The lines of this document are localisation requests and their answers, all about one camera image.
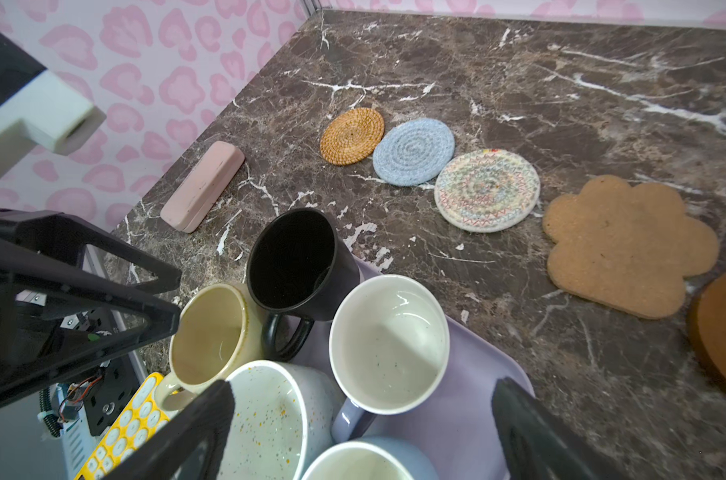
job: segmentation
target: wire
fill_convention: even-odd
[[[66,421],[64,419],[64,417],[62,416],[62,409],[64,408],[64,404],[65,403],[67,403],[68,401],[69,402],[72,402],[72,403],[81,402],[84,398],[86,398],[86,396],[91,391],[91,389],[93,388],[93,386],[95,386],[98,382],[100,382],[103,379],[104,379],[104,375],[100,375],[100,376],[96,377],[96,379],[94,378],[94,376],[90,376],[87,379],[83,380],[82,382],[78,383],[75,388],[72,388],[72,386],[70,386],[70,389],[67,392],[66,396],[64,397],[64,399],[62,400],[62,402],[59,404],[59,409],[58,409],[59,418],[61,418],[63,422]],[[89,384],[86,387],[85,391],[83,391],[82,395],[80,397],[78,397],[77,399],[73,399],[72,398],[73,397],[73,394],[74,393],[77,393],[78,389],[80,389],[80,387],[82,386],[82,384],[83,383],[86,383],[86,382],[89,382]]]
[[[62,435],[62,426],[57,421],[55,415],[53,415],[53,408],[51,407],[51,393],[48,387],[40,390],[38,395],[40,404],[40,413],[37,415],[38,419],[48,428],[48,432],[52,437],[58,438]]]

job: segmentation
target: cream mug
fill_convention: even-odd
[[[200,290],[182,310],[178,331],[171,337],[171,372],[155,391],[160,408],[184,408],[214,380],[262,359],[265,317],[242,283],[215,283]]]

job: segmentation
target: multicolor woven coaster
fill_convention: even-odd
[[[339,115],[323,132],[320,155],[333,165],[349,165],[368,157],[385,132],[385,120],[371,108]]]
[[[456,157],[435,181],[435,204],[452,225],[470,232],[504,230],[539,199],[539,175],[520,155],[476,150]]]
[[[454,156],[454,134],[442,121],[419,118],[390,130],[374,150],[379,178],[398,187],[424,184]]]

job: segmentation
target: yellow keyboard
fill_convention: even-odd
[[[170,417],[155,403],[155,387],[163,376],[150,374],[96,446],[75,480],[99,480],[155,435]]]

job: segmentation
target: paw-shaped cork coaster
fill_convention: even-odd
[[[333,165],[350,165],[368,157],[385,134],[385,120],[371,108],[339,115],[323,132],[320,155]]]
[[[553,200],[542,220],[557,244],[548,273],[558,288],[641,318],[675,313],[684,277],[704,274],[718,257],[715,232],[686,216],[678,193],[662,184],[593,178],[579,195]]]

